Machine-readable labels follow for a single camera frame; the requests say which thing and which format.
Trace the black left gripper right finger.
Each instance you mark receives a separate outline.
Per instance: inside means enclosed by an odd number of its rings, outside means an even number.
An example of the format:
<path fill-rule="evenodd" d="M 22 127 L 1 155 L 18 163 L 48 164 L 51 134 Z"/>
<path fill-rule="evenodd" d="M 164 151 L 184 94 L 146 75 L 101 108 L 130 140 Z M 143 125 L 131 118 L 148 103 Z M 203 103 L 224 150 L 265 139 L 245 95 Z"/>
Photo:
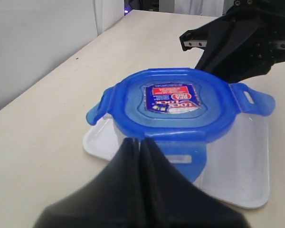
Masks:
<path fill-rule="evenodd" d="M 239 212 L 196 188 L 150 138 L 140 146 L 139 174 L 149 228 L 248 228 Z"/>

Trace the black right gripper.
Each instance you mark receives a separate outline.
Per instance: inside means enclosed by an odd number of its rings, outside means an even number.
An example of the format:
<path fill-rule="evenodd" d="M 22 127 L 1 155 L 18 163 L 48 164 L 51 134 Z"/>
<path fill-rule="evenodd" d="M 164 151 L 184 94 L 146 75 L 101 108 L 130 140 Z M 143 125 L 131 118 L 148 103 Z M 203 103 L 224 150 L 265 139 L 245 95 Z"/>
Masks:
<path fill-rule="evenodd" d="M 235 83 L 285 62 L 285 0 L 236 0 L 221 17 L 180 36 L 183 51 L 200 48 L 195 68 Z"/>

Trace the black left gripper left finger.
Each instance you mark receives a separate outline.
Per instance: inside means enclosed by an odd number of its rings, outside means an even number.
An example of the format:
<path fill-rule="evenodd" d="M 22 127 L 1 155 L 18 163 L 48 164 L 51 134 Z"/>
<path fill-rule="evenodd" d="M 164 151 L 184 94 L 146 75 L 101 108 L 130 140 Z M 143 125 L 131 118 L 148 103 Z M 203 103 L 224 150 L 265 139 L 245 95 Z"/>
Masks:
<path fill-rule="evenodd" d="M 36 228 L 141 228 L 138 140 L 126 138 L 87 185 L 44 209 Z"/>

